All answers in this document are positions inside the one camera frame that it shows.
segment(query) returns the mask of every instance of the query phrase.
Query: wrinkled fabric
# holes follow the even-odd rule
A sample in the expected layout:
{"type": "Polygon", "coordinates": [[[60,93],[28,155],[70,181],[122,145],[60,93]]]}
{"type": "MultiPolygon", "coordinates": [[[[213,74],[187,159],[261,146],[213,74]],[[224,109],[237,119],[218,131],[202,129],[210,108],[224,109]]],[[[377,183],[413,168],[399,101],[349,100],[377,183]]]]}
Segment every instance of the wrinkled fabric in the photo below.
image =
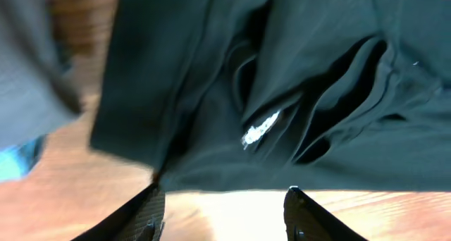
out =
{"type": "Polygon", "coordinates": [[[47,0],[0,0],[0,149],[80,115],[77,94],[62,70],[47,0]]]}
{"type": "Polygon", "coordinates": [[[92,146],[167,190],[451,190],[450,8],[120,0],[92,146]]]}

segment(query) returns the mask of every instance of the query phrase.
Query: brown wooden surface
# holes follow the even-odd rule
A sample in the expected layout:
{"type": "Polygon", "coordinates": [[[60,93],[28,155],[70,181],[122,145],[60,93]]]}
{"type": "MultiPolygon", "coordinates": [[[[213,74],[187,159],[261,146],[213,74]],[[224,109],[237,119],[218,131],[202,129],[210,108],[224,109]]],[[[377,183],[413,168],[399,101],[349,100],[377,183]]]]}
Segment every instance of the brown wooden surface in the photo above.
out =
{"type": "MultiPolygon", "coordinates": [[[[53,0],[86,114],[50,136],[20,182],[0,184],[0,240],[70,240],[148,185],[151,170],[91,152],[87,138],[116,0],[53,0]]],[[[451,194],[308,192],[371,240],[451,240],[451,194]]],[[[286,240],[285,191],[170,194],[163,240],[286,240]]]]}

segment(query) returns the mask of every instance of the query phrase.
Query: light blue object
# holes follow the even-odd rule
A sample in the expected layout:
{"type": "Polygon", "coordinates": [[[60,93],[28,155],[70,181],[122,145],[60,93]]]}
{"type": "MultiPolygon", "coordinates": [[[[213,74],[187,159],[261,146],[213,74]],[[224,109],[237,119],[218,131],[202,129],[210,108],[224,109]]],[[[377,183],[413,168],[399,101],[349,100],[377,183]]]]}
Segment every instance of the light blue object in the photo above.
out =
{"type": "Polygon", "coordinates": [[[19,180],[35,167],[42,153],[44,137],[0,151],[0,182],[19,180]]]}

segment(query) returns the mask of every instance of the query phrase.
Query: gray cloth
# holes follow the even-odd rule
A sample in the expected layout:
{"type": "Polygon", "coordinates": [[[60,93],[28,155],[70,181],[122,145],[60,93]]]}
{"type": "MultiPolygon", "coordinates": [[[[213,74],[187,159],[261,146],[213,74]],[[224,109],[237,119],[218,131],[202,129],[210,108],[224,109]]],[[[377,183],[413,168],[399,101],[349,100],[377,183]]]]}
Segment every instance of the gray cloth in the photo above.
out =
{"type": "Polygon", "coordinates": [[[61,70],[47,0],[0,0],[0,149],[77,118],[78,98],[61,70]]]}
{"type": "Polygon", "coordinates": [[[92,146],[153,166],[167,190],[450,191],[448,11],[121,0],[92,146]]]}

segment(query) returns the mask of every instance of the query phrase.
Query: wooden table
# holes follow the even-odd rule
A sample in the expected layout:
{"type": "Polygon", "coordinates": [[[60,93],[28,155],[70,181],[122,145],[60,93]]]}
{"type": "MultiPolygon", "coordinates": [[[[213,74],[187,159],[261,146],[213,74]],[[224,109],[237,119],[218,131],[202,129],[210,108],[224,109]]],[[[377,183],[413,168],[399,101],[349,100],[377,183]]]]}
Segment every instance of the wooden table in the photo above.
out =
{"type": "MultiPolygon", "coordinates": [[[[0,241],[70,240],[149,183],[151,170],[91,152],[106,43],[117,0],[53,0],[60,37],[75,54],[86,114],[52,134],[31,175],[0,184],[0,241]]],[[[450,193],[308,192],[370,240],[451,240],[450,193]]],[[[162,240],[286,240],[285,191],[169,194],[162,240]]]]}

